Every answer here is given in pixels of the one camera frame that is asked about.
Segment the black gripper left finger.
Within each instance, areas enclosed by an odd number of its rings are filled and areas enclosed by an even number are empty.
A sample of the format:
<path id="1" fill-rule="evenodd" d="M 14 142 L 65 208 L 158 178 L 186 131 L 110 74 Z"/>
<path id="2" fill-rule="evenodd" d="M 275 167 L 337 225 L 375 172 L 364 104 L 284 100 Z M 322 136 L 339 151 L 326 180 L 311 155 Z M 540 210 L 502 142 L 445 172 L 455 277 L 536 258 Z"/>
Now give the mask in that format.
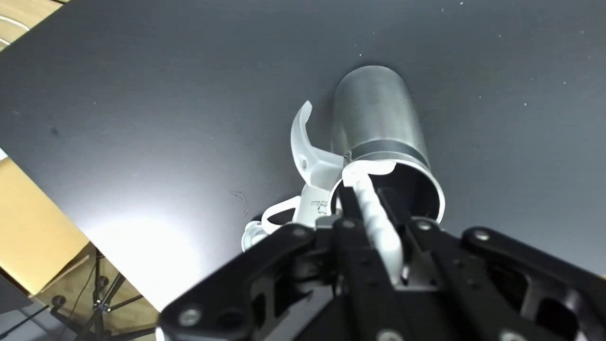
<path id="1" fill-rule="evenodd" d="M 334 225 L 337 263 L 358 341 L 406 341 L 396 292 L 377 250 L 366 237 L 362 210 L 351 187 L 339 191 L 341 218 Z"/>

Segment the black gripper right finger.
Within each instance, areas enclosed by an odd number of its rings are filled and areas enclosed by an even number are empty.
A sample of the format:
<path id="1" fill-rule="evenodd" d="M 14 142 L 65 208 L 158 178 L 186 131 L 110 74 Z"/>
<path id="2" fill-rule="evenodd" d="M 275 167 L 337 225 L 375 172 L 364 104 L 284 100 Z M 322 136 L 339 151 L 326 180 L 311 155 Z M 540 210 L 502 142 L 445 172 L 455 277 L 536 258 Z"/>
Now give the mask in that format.
<path id="1" fill-rule="evenodd" d="M 415 216 L 413 191 L 381 189 L 379 199 L 404 239 L 407 284 L 413 294 L 436 295 L 443 311 L 425 330 L 434 335 L 449 326 L 464 341 L 500 341 L 502 297 L 489 280 L 485 261 L 466 252 L 430 216 Z"/>

